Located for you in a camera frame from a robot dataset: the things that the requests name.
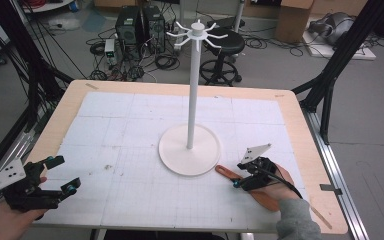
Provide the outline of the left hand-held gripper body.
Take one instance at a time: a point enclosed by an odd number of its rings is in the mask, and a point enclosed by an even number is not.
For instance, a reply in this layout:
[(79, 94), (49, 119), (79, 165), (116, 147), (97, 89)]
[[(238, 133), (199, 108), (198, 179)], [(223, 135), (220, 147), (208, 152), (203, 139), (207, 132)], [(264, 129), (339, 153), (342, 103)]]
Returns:
[(20, 158), (15, 158), (0, 171), (0, 193), (12, 209), (29, 211), (58, 207), (62, 191), (40, 188), (41, 174), (46, 169), (41, 161), (23, 164)]

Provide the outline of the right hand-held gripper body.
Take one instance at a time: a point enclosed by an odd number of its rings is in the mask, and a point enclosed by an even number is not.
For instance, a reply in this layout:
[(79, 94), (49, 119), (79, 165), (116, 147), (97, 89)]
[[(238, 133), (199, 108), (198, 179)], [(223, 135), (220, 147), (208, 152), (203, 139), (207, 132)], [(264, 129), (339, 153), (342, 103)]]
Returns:
[(246, 149), (242, 160), (239, 163), (251, 163), (253, 168), (250, 171), (250, 176), (243, 179), (249, 180), (249, 190), (259, 189), (267, 186), (270, 181), (271, 175), (274, 175), (277, 168), (276, 165), (267, 157), (263, 157), (262, 154), (271, 148), (272, 144), (249, 147)]

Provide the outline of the wooden rice paddle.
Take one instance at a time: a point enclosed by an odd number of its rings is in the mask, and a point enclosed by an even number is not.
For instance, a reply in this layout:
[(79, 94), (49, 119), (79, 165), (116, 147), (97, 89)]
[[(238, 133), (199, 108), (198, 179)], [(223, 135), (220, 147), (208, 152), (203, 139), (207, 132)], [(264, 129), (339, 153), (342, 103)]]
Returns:
[[(217, 165), (215, 167), (215, 171), (221, 174), (222, 176), (228, 178), (231, 180), (234, 184), (238, 183), (242, 177), (233, 171), (229, 170), (228, 168), (222, 166), (222, 165)], [(268, 194), (265, 192), (262, 192), (260, 190), (251, 190), (249, 191), (249, 194), (263, 207), (266, 209), (272, 211), (272, 212), (277, 212), (279, 210), (279, 204), (278, 201), (270, 197)]]

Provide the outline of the person's right hand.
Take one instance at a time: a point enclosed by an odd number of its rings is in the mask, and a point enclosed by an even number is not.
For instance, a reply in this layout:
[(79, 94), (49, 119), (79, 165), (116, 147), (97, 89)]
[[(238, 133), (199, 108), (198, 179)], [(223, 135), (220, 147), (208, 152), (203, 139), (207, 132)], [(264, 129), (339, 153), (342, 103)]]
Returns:
[[(290, 184), (294, 184), (294, 181), (287, 170), (285, 170), (280, 165), (276, 165), (276, 167), (277, 176), (289, 182)], [(299, 196), (293, 190), (291, 190), (287, 185), (281, 182), (274, 182), (263, 188), (259, 188), (258, 192), (264, 192), (265, 194), (277, 201), (299, 198)]]

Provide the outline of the person's left hand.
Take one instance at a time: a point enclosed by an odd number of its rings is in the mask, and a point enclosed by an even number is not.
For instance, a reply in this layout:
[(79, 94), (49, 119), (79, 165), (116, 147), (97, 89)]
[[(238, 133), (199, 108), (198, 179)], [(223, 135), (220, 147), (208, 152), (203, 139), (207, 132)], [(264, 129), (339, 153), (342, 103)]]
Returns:
[(21, 212), (12, 209), (5, 198), (0, 199), (0, 240), (20, 240), (34, 221), (42, 217), (47, 209)]

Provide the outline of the white hook stand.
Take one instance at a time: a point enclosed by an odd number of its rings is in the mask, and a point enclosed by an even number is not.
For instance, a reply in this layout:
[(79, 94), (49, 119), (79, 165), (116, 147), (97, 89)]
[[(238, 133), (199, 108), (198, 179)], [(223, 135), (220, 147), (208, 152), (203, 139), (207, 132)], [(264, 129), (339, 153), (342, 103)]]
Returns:
[(172, 37), (186, 37), (176, 46), (191, 42), (191, 64), (189, 77), (188, 121), (186, 124), (167, 129), (160, 138), (158, 151), (161, 161), (171, 171), (183, 176), (199, 176), (214, 168), (220, 158), (221, 144), (217, 135), (209, 128), (196, 123), (199, 69), (201, 63), (202, 43), (206, 42), (214, 48), (209, 38), (222, 39), (227, 34), (215, 36), (209, 34), (215, 25), (206, 28), (200, 20), (196, 20), (189, 28), (177, 25), (183, 33), (173, 34)]

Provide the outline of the white gridded mat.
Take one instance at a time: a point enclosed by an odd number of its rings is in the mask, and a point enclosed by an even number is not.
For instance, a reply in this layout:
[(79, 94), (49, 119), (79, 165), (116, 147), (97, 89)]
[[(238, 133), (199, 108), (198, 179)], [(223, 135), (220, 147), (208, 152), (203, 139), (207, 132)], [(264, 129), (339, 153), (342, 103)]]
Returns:
[[(185, 96), (88, 93), (58, 151), (44, 188), (79, 178), (77, 193), (41, 219), (43, 225), (124, 229), (272, 232), (280, 215), (233, 187), (215, 170), (181, 176), (161, 161), (158, 143), (187, 120)], [(197, 123), (219, 138), (221, 165), (236, 170), (249, 147), (269, 144), (266, 157), (306, 191), (280, 107), (271, 100), (201, 97)]]

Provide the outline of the black tape strip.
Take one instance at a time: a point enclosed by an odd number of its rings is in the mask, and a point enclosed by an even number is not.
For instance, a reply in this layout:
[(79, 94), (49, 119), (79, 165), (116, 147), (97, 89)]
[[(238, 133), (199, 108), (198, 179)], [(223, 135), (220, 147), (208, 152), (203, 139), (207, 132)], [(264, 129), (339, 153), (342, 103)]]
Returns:
[(336, 188), (331, 184), (320, 184), (319, 186), (321, 191), (330, 191), (330, 192), (333, 192), (336, 196), (343, 194), (340, 188)]

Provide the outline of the white power supply box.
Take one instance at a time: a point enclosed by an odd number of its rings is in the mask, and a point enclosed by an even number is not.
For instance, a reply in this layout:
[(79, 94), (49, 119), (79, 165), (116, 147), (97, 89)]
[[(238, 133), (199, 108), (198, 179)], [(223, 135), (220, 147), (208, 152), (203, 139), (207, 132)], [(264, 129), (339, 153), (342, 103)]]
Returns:
[(115, 40), (114, 39), (106, 39), (105, 40), (104, 53), (105, 53), (107, 63), (110, 66), (114, 66), (117, 64), (117, 55), (116, 55)]

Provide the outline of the white power strip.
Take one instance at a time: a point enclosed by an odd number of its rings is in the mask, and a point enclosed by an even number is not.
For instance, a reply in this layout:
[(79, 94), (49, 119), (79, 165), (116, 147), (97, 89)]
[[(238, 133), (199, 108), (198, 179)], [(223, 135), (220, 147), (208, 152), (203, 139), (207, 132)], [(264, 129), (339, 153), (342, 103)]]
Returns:
[(183, 34), (185, 32), (184, 32), (183, 29), (181, 29), (179, 27), (174, 27), (174, 32), (173, 33), (177, 36), (176, 40), (175, 40), (175, 44), (174, 44), (174, 50), (175, 51), (181, 51), (182, 46), (180, 46), (179, 44), (181, 42), (183, 42), (183, 40), (184, 40)]

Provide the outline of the cardboard box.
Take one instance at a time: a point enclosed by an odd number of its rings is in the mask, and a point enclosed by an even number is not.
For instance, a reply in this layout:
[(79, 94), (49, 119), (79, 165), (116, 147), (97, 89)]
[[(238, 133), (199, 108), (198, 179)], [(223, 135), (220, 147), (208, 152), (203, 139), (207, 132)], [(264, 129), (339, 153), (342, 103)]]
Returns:
[(300, 42), (313, 4), (314, 0), (282, 0), (275, 38), (290, 44)]

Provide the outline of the black computer tower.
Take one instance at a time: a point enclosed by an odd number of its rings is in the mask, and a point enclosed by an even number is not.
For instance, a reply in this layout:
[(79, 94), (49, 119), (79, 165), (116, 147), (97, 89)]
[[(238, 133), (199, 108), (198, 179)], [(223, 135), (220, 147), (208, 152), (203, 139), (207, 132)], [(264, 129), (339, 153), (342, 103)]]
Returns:
[(115, 29), (122, 49), (138, 59), (140, 57), (140, 45), (144, 43), (141, 8), (139, 6), (122, 6)]
[(157, 6), (148, 5), (143, 8), (145, 45), (151, 52), (165, 51), (165, 18)]

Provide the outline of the white flat board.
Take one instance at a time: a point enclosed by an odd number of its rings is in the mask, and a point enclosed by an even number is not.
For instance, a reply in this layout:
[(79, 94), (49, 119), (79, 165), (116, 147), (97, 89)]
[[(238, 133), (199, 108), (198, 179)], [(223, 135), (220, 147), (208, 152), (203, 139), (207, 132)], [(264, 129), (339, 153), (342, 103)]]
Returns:
[[(308, 31), (305, 31), (302, 40), (312, 57), (330, 59), (334, 54), (333, 46), (329, 45), (326, 40), (317, 33), (309, 33)], [(362, 44), (355, 52), (352, 59), (374, 61), (376, 55), (368, 47)]]

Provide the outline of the grey bag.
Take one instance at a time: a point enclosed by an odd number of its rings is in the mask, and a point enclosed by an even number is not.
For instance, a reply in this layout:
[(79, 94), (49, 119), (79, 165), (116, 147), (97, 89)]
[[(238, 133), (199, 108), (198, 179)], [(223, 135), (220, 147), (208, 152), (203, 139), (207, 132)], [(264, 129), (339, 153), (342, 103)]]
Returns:
[(354, 24), (354, 19), (343, 12), (327, 13), (323, 18), (311, 21), (309, 33), (317, 33), (329, 45), (336, 45)]

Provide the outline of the aluminium rail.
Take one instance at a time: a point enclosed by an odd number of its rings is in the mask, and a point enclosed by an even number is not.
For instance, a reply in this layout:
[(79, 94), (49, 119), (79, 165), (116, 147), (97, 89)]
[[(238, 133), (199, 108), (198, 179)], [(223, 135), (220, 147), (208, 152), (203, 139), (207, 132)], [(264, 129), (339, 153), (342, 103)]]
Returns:
[(0, 144), (0, 171), (16, 157), (23, 157), (33, 143), (35, 133), (21, 132), (17, 136), (9, 134)]
[(313, 136), (315, 145), (319, 151), (321, 161), (327, 172), (331, 185), (342, 190), (342, 195), (336, 196), (342, 213), (348, 225), (348, 231), (354, 240), (370, 240), (356, 205), (352, 199), (342, 171), (337, 163), (334, 152), (329, 144), (326, 144), (319, 133), (321, 121), (316, 113), (303, 110), (303, 116)]

